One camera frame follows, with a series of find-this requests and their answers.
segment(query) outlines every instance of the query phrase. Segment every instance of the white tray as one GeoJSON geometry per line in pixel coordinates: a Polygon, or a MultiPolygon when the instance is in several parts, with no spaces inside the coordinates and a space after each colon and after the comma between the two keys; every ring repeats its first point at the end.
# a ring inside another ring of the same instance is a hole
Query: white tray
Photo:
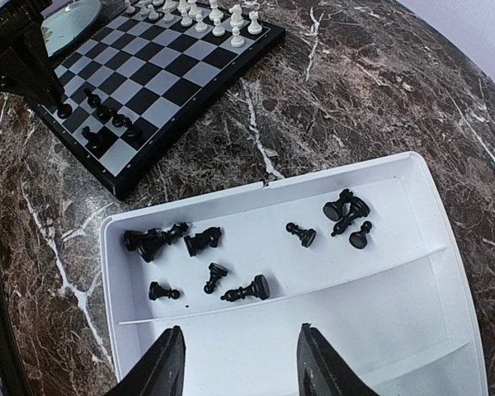
{"type": "Polygon", "coordinates": [[[118,214],[101,227],[106,311],[117,379],[164,329],[186,340],[185,395],[298,394],[296,345],[312,323],[380,395],[487,395],[479,327],[446,212],[417,153],[219,191],[118,214]],[[343,188],[370,206],[368,246],[348,242],[356,221],[330,237],[322,211],[343,188]],[[182,240],[151,264],[122,243],[127,229],[187,222],[191,235],[219,226],[218,248],[189,257],[182,240]],[[315,228],[310,248],[285,231],[315,228]],[[208,266],[230,273],[212,295],[208,266]],[[226,290],[265,274],[266,301],[221,301],[226,290]],[[150,301],[149,284],[179,289],[150,301]]]}

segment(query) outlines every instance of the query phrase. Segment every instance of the black chess piece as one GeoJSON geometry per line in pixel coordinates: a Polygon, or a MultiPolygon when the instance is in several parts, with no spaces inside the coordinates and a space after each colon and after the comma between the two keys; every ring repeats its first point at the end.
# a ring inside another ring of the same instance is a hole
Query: black chess piece
{"type": "Polygon", "coordinates": [[[348,239],[350,245],[352,245],[356,249],[364,249],[366,244],[368,243],[366,240],[366,235],[372,229],[372,223],[370,221],[365,221],[363,225],[361,225],[361,230],[355,233],[351,233],[348,239]]]}
{"type": "Polygon", "coordinates": [[[99,149],[103,145],[103,138],[99,133],[92,132],[89,126],[82,128],[81,135],[88,141],[93,149],[99,149]]]}
{"type": "Polygon", "coordinates": [[[151,262],[160,248],[166,244],[171,245],[172,241],[181,238],[188,229],[186,223],[181,223],[174,224],[167,232],[155,230],[155,237],[142,238],[135,244],[136,250],[145,262],[151,262]]]}
{"type": "Polygon", "coordinates": [[[353,196],[350,199],[350,210],[346,216],[343,216],[341,220],[339,220],[333,226],[332,236],[341,235],[345,232],[347,227],[352,224],[352,221],[359,217],[366,217],[370,214],[369,206],[357,196],[353,196]]]}
{"type": "Polygon", "coordinates": [[[132,124],[129,117],[125,117],[123,120],[123,125],[126,127],[126,136],[130,140],[139,140],[143,136],[143,131],[136,124],[132,124]]]}
{"type": "Polygon", "coordinates": [[[161,229],[150,229],[146,233],[140,231],[125,231],[123,234],[123,242],[125,243],[126,250],[135,252],[138,248],[138,243],[147,239],[155,239],[161,232],[161,229]]]}
{"type": "Polygon", "coordinates": [[[125,125],[125,116],[122,114],[119,114],[117,110],[114,107],[110,108],[110,113],[112,117],[112,124],[116,128],[120,128],[121,126],[125,125]]]}
{"type": "Polygon", "coordinates": [[[288,223],[286,225],[286,231],[292,235],[297,235],[300,239],[300,244],[305,248],[309,248],[315,239],[315,235],[317,235],[317,232],[314,229],[302,229],[293,223],[288,223]]]}
{"type": "Polygon", "coordinates": [[[339,199],[335,202],[327,202],[324,204],[323,213],[331,221],[339,221],[344,215],[344,208],[347,202],[354,196],[352,191],[345,189],[339,194],[339,199]]]}
{"type": "Polygon", "coordinates": [[[59,103],[57,105],[57,116],[64,120],[72,115],[72,107],[68,103],[59,103]]]}
{"type": "Polygon", "coordinates": [[[215,287],[218,281],[223,277],[227,276],[229,271],[227,270],[227,268],[224,268],[213,262],[211,262],[209,265],[209,271],[211,273],[211,276],[209,280],[205,283],[204,292],[207,293],[208,295],[211,295],[215,291],[215,287]]]}
{"type": "Polygon", "coordinates": [[[222,231],[220,227],[211,227],[203,233],[198,233],[194,237],[187,235],[184,237],[185,245],[187,245],[187,250],[189,255],[194,257],[199,251],[205,249],[207,246],[216,248],[220,237],[222,236],[222,231]]]}
{"type": "Polygon", "coordinates": [[[151,282],[148,288],[148,299],[152,301],[161,299],[162,297],[168,297],[169,299],[179,299],[181,293],[178,290],[165,289],[157,282],[151,282]]]}
{"type": "Polygon", "coordinates": [[[258,299],[270,298],[270,286],[267,284],[267,280],[264,275],[255,276],[255,279],[248,287],[239,287],[236,290],[226,291],[225,295],[220,297],[220,299],[233,303],[238,299],[245,299],[249,295],[257,297],[258,299]]]}
{"type": "Polygon", "coordinates": [[[95,109],[101,105],[101,98],[99,97],[99,95],[93,93],[90,88],[84,88],[82,91],[88,97],[87,103],[90,107],[93,107],[95,109]]]}
{"type": "Polygon", "coordinates": [[[105,105],[99,105],[96,109],[97,116],[102,122],[107,122],[112,117],[110,108],[105,105]]]}

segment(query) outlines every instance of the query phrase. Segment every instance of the brown marble surface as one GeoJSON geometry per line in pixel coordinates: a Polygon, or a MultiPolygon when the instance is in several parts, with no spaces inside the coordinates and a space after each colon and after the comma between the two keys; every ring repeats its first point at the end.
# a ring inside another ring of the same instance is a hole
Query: brown marble surface
{"type": "Polygon", "coordinates": [[[4,96],[0,263],[35,394],[116,381],[98,229],[108,215],[405,150],[427,160],[474,296],[495,395],[495,86],[395,1],[250,0],[288,30],[126,202],[4,96]]]}

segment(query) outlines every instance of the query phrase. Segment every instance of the white chess piece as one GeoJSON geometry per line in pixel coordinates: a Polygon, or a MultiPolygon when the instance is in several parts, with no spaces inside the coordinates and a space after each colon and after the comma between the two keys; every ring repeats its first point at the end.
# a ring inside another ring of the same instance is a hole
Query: white chess piece
{"type": "Polygon", "coordinates": [[[163,15],[162,21],[164,21],[164,22],[174,21],[174,16],[173,16],[173,14],[171,14],[170,10],[166,10],[164,12],[165,12],[165,15],[163,15]]]}
{"type": "Polygon", "coordinates": [[[240,7],[240,4],[235,4],[229,9],[229,12],[231,13],[231,27],[237,27],[240,29],[242,26],[244,26],[244,19],[242,18],[242,8],[240,7]]]}
{"type": "Polygon", "coordinates": [[[222,21],[220,20],[220,18],[215,18],[213,35],[216,37],[220,37],[221,35],[224,35],[224,33],[225,33],[225,28],[222,26],[222,21]]]}
{"type": "Polygon", "coordinates": [[[156,10],[154,10],[154,6],[152,4],[149,4],[147,8],[148,8],[149,20],[156,21],[157,19],[159,19],[159,13],[157,13],[156,10]]]}
{"type": "Polygon", "coordinates": [[[181,22],[180,22],[181,25],[184,27],[188,27],[192,25],[192,19],[190,19],[190,17],[187,15],[187,11],[181,10],[180,13],[181,13],[181,22]]]}
{"type": "Polygon", "coordinates": [[[139,10],[140,16],[146,17],[149,14],[150,10],[142,2],[139,4],[139,6],[141,7],[141,10],[139,10]]]}
{"type": "Polygon", "coordinates": [[[262,31],[262,25],[258,23],[258,11],[249,12],[249,19],[251,23],[247,27],[247,31],[250,35],[260,35],[262,31]]]}
{"type": "Polygon", "coordinates": [[[211,13],[209,14],[209,19],[214,21],[215,18],[222,19],[224,17],[224,13],[218,9],[218,0],[209,0],[209,4],[211,5],[211,13]]]}
{"type": "Polygon", "coordinates": [[[133,14],[135,12],[135,7],[130,4],[130,0],[125,0],[125,5],[127,14],[133,14]]]}
{"type": "Polygon", "coordinates": [[[190,4],[191,7],[191,9],[189,10],[189,17],[194,19],[198,14],[201,14],[201,10],[198,8],[196,0],[187,0],[187,2],[190,4]]]}
{"type": "Polygon", "coordinates": [[[180,13],[182,13],[183,10],[185,10],[185,11],[188,12],[189,11],[189,8],[191,8],[191,6],[187,2],[187,0],[180,0],[180,4],[178,5],[178,11],[180,13]]]}
{"type": "Polygon", "coordinates": [[[165,0],[165,4],[163,4],[162,10],[163,12],[174,11],[176,10],[177,4],[173,0],[165,0]]]}
{"type": "Polygon", "coordinates": [[[203,33],[207,30],[207,25],[204,22],[204,17],[201,14],[196,15],[196,20],[198,23],[195,26],[195,31],[198,33],[203,33]]]}
{"type": "Polygon", "coordinates": [[[231,45],[235,48],[242,47],[244,45],[245,39],[240,35],[240,29],[237,27],[233,28],[233,38],[231,39],[231,45]]]}

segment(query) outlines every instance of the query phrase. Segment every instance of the white wall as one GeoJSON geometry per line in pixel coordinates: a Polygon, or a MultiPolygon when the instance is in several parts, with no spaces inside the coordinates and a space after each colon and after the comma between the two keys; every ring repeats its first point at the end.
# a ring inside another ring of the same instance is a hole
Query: white wall
{"type": "Polygon", "coordinates": [[[398,0],[495,82],[495,0],[398,0]]]}

